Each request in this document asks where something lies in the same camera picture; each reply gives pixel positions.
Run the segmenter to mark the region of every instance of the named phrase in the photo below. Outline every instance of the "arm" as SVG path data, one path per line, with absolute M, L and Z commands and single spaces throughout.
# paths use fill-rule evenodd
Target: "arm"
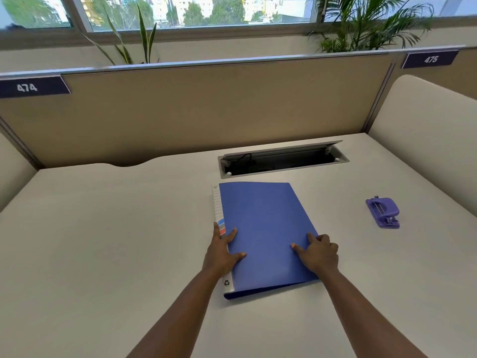
M 338 246 L 328 235 L 309 233 L 308 241 L 306 250 L 291 248 L 324 283 L 357 358 L 426 358 L 339 272 Z
M 214 222 L 214 235 L 207 249 L 202 270 L 192 279 L 176 301 L 134 347 L 127 358 L 188 358 L 192 354 L 218 279 L 228 274 L 245 253 L 229 254 L 227 244 L 237 230 L 221 239 Z

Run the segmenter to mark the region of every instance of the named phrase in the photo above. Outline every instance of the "desk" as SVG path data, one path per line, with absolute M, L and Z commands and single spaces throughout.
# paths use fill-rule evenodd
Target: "desk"
M 432 358 L 474 357 L 477 219 L 365 134 L 41 170 L 0 214 L 0 355 L 124 357 L 201 268 L 217 156 L 340 139 L 349 163 L 223 182 L 290 182 L 398 329 Z M 377 227 L 374 195 L 401 229 Z M 193 357 L 354 354 L 320 282 L 231 302 L 219 283 Z

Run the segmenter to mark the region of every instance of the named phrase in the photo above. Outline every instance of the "binder spine label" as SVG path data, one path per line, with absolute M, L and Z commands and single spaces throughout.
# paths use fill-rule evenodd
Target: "binder spine label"
M 225 221 L 224 221 L 224 212 L 222 211 L 222 200 L 220 198 L 220 187 L 219 185 L 212 186 L 212 196 L 214 198 L 214 213 L 215 221 L 218 223 L 218 228 L 220 229 L 220 238 L 225 237 Z M 224 287 L 224 294 L 232 293 L 234 289 L 234 280 L 232 272 L 229 272 L 226 276 L 222 278 L 222 285 Z

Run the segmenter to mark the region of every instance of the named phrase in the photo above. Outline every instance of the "number sign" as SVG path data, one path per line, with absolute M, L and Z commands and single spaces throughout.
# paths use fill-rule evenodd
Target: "number sign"
M 450 65 L 458 53 L 459 50 L 412 52 L 407 55 L 401 68 L 425 68 L 428 66 Z
M 60 75 L 0 79 L 0 98 L 21 98 L 38 95 L 71 94 Z

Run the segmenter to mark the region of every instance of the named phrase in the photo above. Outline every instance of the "purple hole punch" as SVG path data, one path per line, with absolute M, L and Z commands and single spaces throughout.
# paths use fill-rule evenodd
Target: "purple hole punch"
M 366 204 L 379 227 L 399 228 L 399 222 L 396 220 L 396 216 L 399 215 L 399 209 L 392 199 L 374 196 L 371 199 L 367 199 Z

